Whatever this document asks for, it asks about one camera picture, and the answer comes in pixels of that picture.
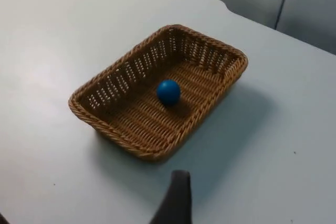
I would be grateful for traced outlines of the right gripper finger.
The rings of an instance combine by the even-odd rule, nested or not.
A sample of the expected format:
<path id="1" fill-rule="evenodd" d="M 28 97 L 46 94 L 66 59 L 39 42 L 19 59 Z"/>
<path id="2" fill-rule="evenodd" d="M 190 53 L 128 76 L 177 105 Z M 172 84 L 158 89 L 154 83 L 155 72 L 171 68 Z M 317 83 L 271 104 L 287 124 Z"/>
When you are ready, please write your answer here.
<path id="1" fill-rule="evenodd" d="M 192 223 L 192 190 L 188 171 L 172 171 L 165 197 L 150 223 Z"/>

